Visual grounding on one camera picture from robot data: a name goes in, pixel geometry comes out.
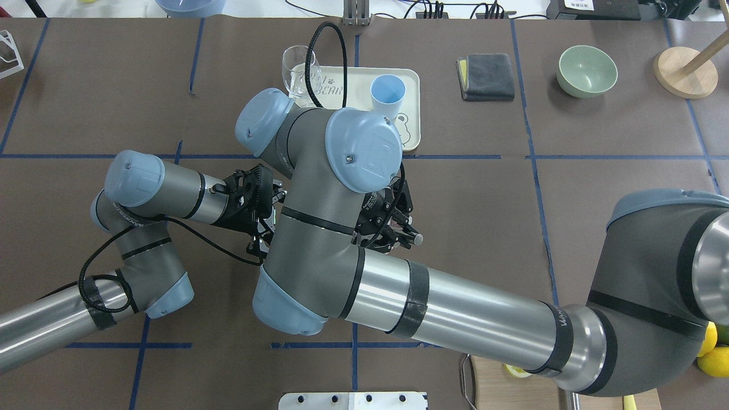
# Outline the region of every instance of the black band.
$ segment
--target black band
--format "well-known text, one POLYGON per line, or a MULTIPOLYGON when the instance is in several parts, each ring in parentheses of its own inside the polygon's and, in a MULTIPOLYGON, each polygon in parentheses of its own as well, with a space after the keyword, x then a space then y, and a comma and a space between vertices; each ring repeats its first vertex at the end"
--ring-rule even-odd
POLYGON ((156 247, 161 247, 164 244, 167 244, 169 242, 172 242, 172 239, 168 236, 164 239, 160 239, 159 241, 152 242, 151 244, 144 245, 143 247, 139 247, 135 250, 131 250, 129 252, 126 252, 124 255, 122 255, 122 259, 129 259, 133 256, 137 256, 142 252, 146 252, 148 250, 152 250, 156 247))
POLYGON ((347 303, 344 304, 344 309, 339 315, 340 319, 345 319, 349 315, 349 311, 352 310, 354 305, 354 299, 357 297, 357 291, 359 291, 359 284, 362 282, 362 271, 365 269, 365 249, 363 247, 357 247, 357 270, 354 271, 354 281, 352 282, 352 288, 349 290, 349 297, 347 303))
POLYGON ((344 233, 345 235, 351 235, 354 233, 354 228, 350 228, 348 226, 339 225, 338 223, 330 222, 328 220, 323 220, 318 217, 314 217, 309 214, 305 214, 303 212, 296 211, 291 208, 284 208, 281 210, 282 215, 286 215, 287 217, 294 218, 295 220, 299 220, 303 223, 307 223, 309 225, 315 225, 320 228, 327 229, 329 231, 334 231, 338 233, 344 233))
POLYGON ((527 371, 533 374, 552 377, 562 372, 564 365, 567 364, 567 360, 569 360, 569 356, 572 354, 574 330, 572 329, 572 320, 569 319, 569 315, 561 307, 546 302, 542 303, 547 305, 554 315, 554 323, 556 326, 554 348, 547 362, 542 367, 527 371))
POLYGON ((182 217, 184 220, 190 219, 198 211, 200 204, 203 203, 203 197, 205 196, 205 175, 202 175, 200 172, 198 172, 198 175, 200 175, 200 192, 198 192, 198 200, 195 202, 195 206, 192 207, 192 211, 182 217))
POLYGON ((676 282, 679 287, 681 299, 686 305, 686 309, 693 313, 694 316, 708 320, 696 303, 696 296, 693 294, 693 258, 696 254, 698 242, 701 240, 703 233, 721 214, 727 209, 715 209, 701 215, 686 233, 681 250, 679 251, 679 259, 676 265, 676 282))
MULTIPOLYGON (((115 269, 114 272, 117 274, 119 279, 121 279, 122 283, 129 283, 127 282, 127 279, 124 277, 124 274, 122 274, 121 269, 115 269)), ((127 299, 129 299, 129 307, 132 308, 132 312, 139 313, 139 308, 136 305, 136 301, 134 300, 134 295, 132 295, 132 289, 129 286, 122 286, 124 289, 124 294, 127 295, 127 299)))
POLYGON ((616 298, 615 296, 607 295, 597 290, 590 291, 588 302, 607 307, 608 309, 635 317, 638 320, 660 326, 695 340, 703 341, 706 336, 705 325, 700 325, 647 306, 638 305, 625 299, 616 298))
POLYGON ((592 311, 600 319, 602 329, 605 332, 607 348, 605 350, 605 361, 602 363, 600 374, 598 374, 597 379, 588 388, 577 392, 581 395, 591 395, 602 390, 607 384, 607 381, 610 380, 610 377, 612 377, 612 372, 615 370, 615 363, 617 362, 617 336, 615 335, 615 329, 612 328, 612 323, 605 316, 605 313, 600 312, 598 309, 592 309, 592 311))
MULTIPOLYGON (((98 287, 96 287, 96 283, 94 283, 93 279, 86 279, 84 281, 84 291, 86 292, 86 296, 88 296, 89 301, 91 302, 91 305, 95 306, 104 306, 104 299, 101 297, 101 294, 98 292, 98 287)), ((88 303, 86 304, 86 310, 89 312, 89 315, 91 316, 91 320, 93 320, 94 324, 96 325, 96 328, 99 330, 106 330, 110 328, 111 326, 114 326, 117 324, 116 321, 114 321, 114 317, 111 313, 102 312, 100 310, 94 309, 91 305, 88 303)))
POLYGON ((425 265, 408 261, 410 266, 410 287, 405 308, 400 319, 392 330, 385 332, 401 338, 413 337, 423 322, 425 312, 428 310, 428 296, 430 294, 430 273, 425 265))

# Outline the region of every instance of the light green ceramic bowl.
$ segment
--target light green ceramic bowl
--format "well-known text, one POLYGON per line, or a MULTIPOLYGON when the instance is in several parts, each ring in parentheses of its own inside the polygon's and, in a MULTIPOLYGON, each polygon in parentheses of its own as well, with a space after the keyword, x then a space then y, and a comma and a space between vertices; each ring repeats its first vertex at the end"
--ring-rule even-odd
POLYGON ((589 45, 568 48, 559 58, 557 81, 570 96, 597 97, 617 82, 615 62, 604 51, 589 45))

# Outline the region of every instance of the white tray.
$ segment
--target white tray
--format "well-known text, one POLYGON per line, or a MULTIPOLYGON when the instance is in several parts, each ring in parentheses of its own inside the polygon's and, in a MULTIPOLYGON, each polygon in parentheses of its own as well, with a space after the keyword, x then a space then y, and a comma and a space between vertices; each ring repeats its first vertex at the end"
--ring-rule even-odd
MULTIPOLYGON (((400 132, 402 150, 414 150, 420 144, 420 77, 410 69, 380 69, 369 67, 347 67, 347 107, 364 111, 372 110, 370 84, 382 74, 393 74, 405 83, 405 100, 395 120, 400 132)), ((321 66, 321 90, 316 98, 324 108, 342 107, 344 90, 342 67, 321 66)), ((309 97, 295 98, 299 107, 313 107, 309 97)))

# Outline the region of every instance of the light blue plastic container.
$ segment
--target light blue plastic container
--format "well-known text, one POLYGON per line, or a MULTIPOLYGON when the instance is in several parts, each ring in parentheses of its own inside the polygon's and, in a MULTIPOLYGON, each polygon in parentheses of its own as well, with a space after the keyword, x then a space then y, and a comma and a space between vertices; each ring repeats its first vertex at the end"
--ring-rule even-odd
POLYGON ((170 17, 202 18, 223 12, 225 0, 155 0, 170 17))

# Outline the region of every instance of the brown tabletop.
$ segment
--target brown tabletop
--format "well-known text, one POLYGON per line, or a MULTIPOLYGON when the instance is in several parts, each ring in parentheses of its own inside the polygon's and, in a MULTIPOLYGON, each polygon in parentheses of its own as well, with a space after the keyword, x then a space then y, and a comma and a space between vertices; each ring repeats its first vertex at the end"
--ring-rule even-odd
MULTIPOLYGON (((282 88, 281 53, 307 44, 320 22, 0 20, 26 63, 0 80, 0 312, 75 280, 107 239, 88 208, 119 151, 217 177, 256 164, 234 139, 238 113, 258 91, 282 88)), ((344 30, 351 65, 408 68, 421 80, 422 140, 405 166, 425 242, 394 254, 543 301, 555 283, 561 304, 584 303, 621 196, 651 187, 729 193, 727 52, 715 58, 717 91, 693 104, 651 71, 669 39, 702 48, 722 24, 375 18, 344 30), (575 44, 615 60, 620 79, 606 95, 577 100, 556 85, 559 55, 575 44), (461 100, 455 62, 471 53, 509 55, 514 101, 461 100)), ((333 32, 316 53, 323 65, 341 64, 333 32)), ((244 252, 247 237, 195 227, 244 252)), ((256 268, 176 226, 171 235, 193 302, 154 321, 136 315, 9 372, 0 407, 275 409, 286 392, 418 390, 431 409, 468 408, 459 353, 335 319, 309 338, 279 333, 252 313, 256 268)), ((90 271, 119 264, 109 250, 90 271)), ((728 387, 692 367, 660 389, 661 403, 723 409, 728 387)))

